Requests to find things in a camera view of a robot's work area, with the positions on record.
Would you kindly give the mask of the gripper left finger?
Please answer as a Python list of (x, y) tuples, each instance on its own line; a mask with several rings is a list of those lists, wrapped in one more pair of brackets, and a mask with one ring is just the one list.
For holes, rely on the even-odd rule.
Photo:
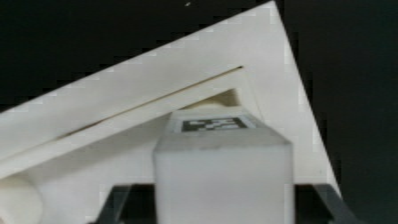
[(116, 185), (92, 224), (156, 224), (155, 185)]

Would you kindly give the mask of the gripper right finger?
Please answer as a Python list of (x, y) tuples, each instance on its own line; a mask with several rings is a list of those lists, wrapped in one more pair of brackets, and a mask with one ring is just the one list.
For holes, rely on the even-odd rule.
[(329, 184), (295, 186), (295, 224), (368, 224)]

